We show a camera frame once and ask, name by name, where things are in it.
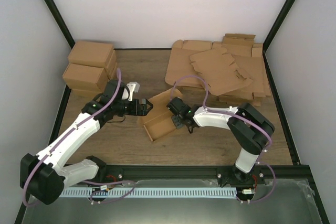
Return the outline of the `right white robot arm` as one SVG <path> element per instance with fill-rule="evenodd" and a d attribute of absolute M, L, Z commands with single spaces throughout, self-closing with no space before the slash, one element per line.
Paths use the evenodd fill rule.
<path fill-rule="evenodd" d="M 244 184 L 252 178 L 252 170 L 261 153 L 271 145 L 274 125 L 255 107 L 244 103 L 237 107 L 210 108 L 202 105 L 188 106 L 179 97 L 166 106 L 172 113 L 176 128 L 183 126 L 193 133 L 194 128 L 215 127 L 230 130 L 241 146 L 233 166 L 233 180 Z"/>

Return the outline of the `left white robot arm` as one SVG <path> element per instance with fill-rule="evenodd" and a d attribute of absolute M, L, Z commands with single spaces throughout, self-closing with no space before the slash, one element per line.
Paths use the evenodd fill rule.
<path fill-rule="evenodd" d="M 55 141 L 36 155 L 26 154 L 20 162 L 20 187 L 40 202 L 50 205 L 62 191 L 84 180 L 102 184 L 107 178 L 105 163 L 93 156 L 65 166 L 73 153 L 114 116 L 146 116 L 153 104 L 135 99 L 140 85 L 110 80 L 81 110 L 75 121 Z"/>

